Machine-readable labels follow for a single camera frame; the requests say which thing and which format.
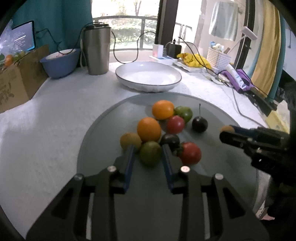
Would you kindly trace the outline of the white power strip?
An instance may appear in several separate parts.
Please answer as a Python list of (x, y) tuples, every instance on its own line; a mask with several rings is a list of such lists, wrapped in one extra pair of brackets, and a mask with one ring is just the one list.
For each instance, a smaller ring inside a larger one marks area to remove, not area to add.
[(178, 61), (177, 59), (171, 58), (169, 56), (165, 56), (165, 57), (163, 56), (161, 58), (157, 58), (157, 57), (154, 57), (154, 56), (149, 56), (149, 58), (153, 62), (161, 63), (161, 64), (168, 65), (168, 66), (176, 64), (177, 61)]

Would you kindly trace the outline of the blue plastic bowl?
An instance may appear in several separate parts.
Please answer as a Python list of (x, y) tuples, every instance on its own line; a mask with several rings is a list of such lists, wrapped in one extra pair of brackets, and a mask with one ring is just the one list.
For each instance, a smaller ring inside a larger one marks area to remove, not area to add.
[(45, 72), (52, 79), (65, 77), (77, 66), (80, 49), (66, 49), (50, 54), (40, 60)]

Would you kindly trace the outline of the white desk lamp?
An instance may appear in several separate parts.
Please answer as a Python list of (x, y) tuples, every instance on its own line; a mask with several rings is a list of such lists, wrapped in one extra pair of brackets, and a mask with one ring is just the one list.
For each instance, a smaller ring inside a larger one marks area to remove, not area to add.
[(231, 53), (233, 51), (233, 49), (245, 38), (250, 39), (251, 41), (255, 41), (257, 40), (257, 35), (250, 30), (250, 28), (248, 28), (247, 26), (244, 26), (241, 30), (242, 32), (242, 37), (235, 43), (235, 45), (227, 52), (227, 54)]

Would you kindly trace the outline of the large orange front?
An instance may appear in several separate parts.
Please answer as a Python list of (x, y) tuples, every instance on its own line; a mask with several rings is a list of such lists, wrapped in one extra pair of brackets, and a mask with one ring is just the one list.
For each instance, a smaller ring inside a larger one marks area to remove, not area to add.
[(146, 117), (138, 122), (137, 134), (143, 142), (158, 142), (162, 134), (162, 129), (157, 120)]

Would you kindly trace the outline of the small dark plum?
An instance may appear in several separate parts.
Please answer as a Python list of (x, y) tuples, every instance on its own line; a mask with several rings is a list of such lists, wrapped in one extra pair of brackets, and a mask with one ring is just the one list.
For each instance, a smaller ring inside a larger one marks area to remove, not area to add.
[(175, 134), (166, 133), (162, 136), (159, 145), (162, 147), (163, 145), (168, 145), (170, 151), (173, 153), (180, 147), (180, 139)]

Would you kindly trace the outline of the yellow brown kiwi fruit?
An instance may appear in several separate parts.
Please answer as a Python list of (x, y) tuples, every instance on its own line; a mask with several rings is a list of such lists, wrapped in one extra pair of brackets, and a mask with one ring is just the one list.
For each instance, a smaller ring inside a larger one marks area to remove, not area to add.
[(234, 133), (235, 129), (233, 126), (231, 125), (227, 125), (227, 126), (223, 126), (220, 130), (220, 132), (230, 132), (230, 133)]

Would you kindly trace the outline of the white charger plug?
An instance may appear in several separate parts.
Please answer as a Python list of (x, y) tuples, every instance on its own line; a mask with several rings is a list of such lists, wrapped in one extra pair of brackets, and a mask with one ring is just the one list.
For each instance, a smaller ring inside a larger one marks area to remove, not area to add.
[(152, 56), (155, 58), (162, 58), (163, 57), (163, 49), (164, 49), (163, 45), (154, 44), (152, 47)]

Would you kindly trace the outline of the round grey glass mat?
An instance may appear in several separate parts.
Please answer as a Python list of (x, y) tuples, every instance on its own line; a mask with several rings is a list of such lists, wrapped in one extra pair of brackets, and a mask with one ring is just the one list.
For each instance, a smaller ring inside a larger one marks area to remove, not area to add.
[(201, 135), (190, 125), (181, 142), (193, 142), (201, 161), (181, 171), (182, 162), (162, 147), (154, 167), (135, 156), (126, 194), (116, 194), (118, 240), (257, 240), (253, 214), (257, 172), (243, 151), (222, 144), (219, 132), (236, 121), (206, 101), (178, 93), (141, 94), (106, 110), (87, 131), (78, 154), (77, 171), (97, 174), (121, 155), (120, 136), (151, 116), (152, 104), (167, 99), (186, 104), (209, 123)]

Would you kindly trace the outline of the tablet with lit screen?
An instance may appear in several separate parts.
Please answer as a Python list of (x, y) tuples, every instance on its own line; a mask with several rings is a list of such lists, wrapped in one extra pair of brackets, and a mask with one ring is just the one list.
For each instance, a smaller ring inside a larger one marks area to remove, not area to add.
[(28, 21), (12, 28), (13, 42), (20, 50), (29, 52), (36, 48), (35, 23)]

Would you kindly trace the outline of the black power adapter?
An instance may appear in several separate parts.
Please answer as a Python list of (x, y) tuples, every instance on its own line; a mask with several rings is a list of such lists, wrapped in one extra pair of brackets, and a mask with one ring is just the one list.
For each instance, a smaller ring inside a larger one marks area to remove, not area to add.
[(178, 54), (181, 53), (182, 46), (176, 44), (176, 40), (174, 39), (170, 44), (166, 47), (167, 56), (177, 59)]

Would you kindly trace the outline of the white blue tube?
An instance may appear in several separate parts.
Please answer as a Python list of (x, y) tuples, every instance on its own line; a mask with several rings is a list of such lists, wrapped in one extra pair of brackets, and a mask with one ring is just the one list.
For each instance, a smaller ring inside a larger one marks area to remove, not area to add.
[(234, 78), (234, 80), (237, 82), (239, 87), (244, 90), (246, 88), (245, 83), (241, 79), (241, 77), (238, 75), (237, 71), (232, 67), (231, 64), (228, 64), (226, 66), (226, 70), (230, 73), (230, 75)]

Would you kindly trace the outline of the white perforated basket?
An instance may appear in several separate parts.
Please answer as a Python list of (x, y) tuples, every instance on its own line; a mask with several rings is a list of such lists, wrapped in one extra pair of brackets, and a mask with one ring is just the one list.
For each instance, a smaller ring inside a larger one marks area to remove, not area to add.
[(206, 59), (211, 67), (214, 67), (219, 71), (225, 70), (226, 66), (231, 62), (231, 56), (210, 47), (208, 48)]

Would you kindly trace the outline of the large orange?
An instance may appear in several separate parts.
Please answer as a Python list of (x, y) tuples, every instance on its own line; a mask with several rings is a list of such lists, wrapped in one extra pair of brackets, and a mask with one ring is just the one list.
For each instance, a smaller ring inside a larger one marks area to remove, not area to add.
[(143, 142), (158, 142), (162, 134), (162, 129), (157, 120), (146, 117), (138, 122), (137, 134)]
[(174, 115), (174, 104), (168, 100), (157, 101), (152, 106), (152, 115), (156, 120), (166, 120)]

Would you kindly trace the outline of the small yellow orange fruit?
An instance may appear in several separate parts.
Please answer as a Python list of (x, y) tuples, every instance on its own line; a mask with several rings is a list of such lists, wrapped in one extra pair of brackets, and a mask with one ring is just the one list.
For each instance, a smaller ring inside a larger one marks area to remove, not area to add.
[(120, 146), (126, 151), (129, 145), (134, 145), (135, 150), (139, 150), (142, 141), (137, 133), (125, 133), (120, 137)]

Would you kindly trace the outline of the large orange back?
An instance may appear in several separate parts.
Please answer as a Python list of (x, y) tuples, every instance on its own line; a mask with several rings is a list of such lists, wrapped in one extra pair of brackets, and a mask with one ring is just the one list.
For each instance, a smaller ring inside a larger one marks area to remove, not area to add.
[(166, 120), (174, 115), (174, 104), (168, 100), (157, 101), (152, 106), (152, 115), (156, 120)]

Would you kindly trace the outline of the red tomato with stem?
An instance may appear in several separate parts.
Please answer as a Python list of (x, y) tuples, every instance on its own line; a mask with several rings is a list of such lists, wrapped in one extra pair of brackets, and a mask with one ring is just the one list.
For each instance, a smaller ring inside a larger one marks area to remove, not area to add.
[(202, 158), (201, 149), (193, 142), (183, 142), (177, 151), (177, 156), (186, 166), (199, 163)]

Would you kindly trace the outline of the clear plastic fruit bag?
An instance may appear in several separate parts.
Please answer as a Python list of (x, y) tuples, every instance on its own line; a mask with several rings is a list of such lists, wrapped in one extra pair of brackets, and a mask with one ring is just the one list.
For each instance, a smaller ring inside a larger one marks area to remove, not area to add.
[(10, 20), (1, 34), (1, 69), (11, 66), (27, 53), (13, 42), (12, 26), (13, 20)]

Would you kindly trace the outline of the dark plum with stem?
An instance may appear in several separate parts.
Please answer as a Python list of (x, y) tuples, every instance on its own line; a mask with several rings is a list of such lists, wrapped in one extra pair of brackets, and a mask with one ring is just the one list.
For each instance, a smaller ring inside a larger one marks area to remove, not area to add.
[(208, 121), (201, 116), (201, 104), (199, 104), (199, 115), (192, 120), (192, 130), (196, 133), (204, 133), (208, 128)]

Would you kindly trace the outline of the green tomato front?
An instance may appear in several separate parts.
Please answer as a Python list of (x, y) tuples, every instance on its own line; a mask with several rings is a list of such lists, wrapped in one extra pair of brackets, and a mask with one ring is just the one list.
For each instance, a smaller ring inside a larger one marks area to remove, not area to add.
[(161, 146), (154, 141), (142, 145), (139, 153), (140, 161), (149, 167), (156, 166), (160, 161)]

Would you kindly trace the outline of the red tomato small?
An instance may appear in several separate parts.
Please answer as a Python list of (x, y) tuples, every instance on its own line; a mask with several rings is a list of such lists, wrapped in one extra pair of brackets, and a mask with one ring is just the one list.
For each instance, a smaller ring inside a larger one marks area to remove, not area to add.
[(166, 132), (170, 134), (178, 134), (185, 127), (185, 121), (178, 115), (170, 117), (166, 122)]

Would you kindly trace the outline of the white oval serving plate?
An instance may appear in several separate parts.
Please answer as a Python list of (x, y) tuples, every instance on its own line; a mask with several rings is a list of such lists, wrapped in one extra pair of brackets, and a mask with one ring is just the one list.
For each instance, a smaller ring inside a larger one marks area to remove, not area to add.
[(118, 81), (124, 86), (142, 92), (167, 92), (180, 84), (182, 75), (171, 66), (139, 61), (125, 63), (115, 70)]

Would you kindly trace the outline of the yellow curtain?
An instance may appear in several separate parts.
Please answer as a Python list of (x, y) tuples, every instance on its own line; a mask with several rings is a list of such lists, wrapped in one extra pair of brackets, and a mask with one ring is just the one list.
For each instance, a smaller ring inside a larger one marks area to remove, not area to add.
[(263, 37), (259, 57), (252, 75), (253, 84), (267, 95), (276, 74), (281, 47), (280, 13), (270, 1), (263, 2)]

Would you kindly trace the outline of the green tomato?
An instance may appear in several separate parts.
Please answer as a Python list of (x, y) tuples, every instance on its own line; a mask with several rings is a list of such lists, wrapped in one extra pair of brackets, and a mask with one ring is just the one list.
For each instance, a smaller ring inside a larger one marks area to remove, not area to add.
[(185, 123), (188, 123), (193, 117), (192, 110), (187, 106), (177, 106), (174, 108), (174, 114), (181, 117)]
[(149, 167), (156, 166), (160, 161), (161, 146), (154, 141), (142, 145), (139, 153), (140, 161)]

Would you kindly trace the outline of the teal curtain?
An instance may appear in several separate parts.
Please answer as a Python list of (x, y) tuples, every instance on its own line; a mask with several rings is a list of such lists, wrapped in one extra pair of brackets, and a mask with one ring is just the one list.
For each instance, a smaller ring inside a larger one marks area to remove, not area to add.
[(26, 1), (12, 17), (14, 26), (34, 21), (37, 48), (50, 53), (79, 47), (81, 29), (92, 22), (91, 0)]

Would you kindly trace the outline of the green tomato back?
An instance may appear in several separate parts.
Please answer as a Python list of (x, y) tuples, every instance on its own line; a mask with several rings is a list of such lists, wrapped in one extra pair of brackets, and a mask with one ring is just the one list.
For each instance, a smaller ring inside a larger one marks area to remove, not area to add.
[(188, 123), (193, 117), (192, 110), (187, 106), (177, 106), (174, 108), (174, 114), (181, 117), (185, 123)]

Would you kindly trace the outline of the balcony metal railing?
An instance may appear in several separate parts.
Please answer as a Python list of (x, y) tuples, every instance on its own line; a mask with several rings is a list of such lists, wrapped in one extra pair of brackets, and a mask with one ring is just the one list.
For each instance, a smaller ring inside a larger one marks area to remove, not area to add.
[(111, 27), (110, 48), (123, 50), (151, 50), (157, 30), (155, 16), (101, 16), (93, 18), (95, 23)]

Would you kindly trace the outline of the stainless steel tumbler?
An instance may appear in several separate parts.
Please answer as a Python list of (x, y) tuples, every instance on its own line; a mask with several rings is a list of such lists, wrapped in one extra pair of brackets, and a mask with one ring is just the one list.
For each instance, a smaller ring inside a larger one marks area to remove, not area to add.
[(111, 27), (93, 23), (83, 31), (82, 45), (90, 75), (103, 75), (109, 71)]

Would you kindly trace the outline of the hanging light blue towel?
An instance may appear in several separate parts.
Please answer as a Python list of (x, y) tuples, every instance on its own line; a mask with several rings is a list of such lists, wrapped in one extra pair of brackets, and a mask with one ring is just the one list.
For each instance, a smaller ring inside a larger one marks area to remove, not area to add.
[(212, 11), (209, 35), (235, 41), (238, 30), (238, 4), (232, 1), (218, 1)]

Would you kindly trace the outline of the brown cardboard box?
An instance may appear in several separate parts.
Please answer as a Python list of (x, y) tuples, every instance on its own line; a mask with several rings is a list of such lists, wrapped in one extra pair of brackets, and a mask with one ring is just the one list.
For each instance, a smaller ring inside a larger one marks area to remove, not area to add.
[(26, 103), (48, 78), (40, 60), (49, 55), (43, 45), (29, 52), (1, 73), (1, 113)]

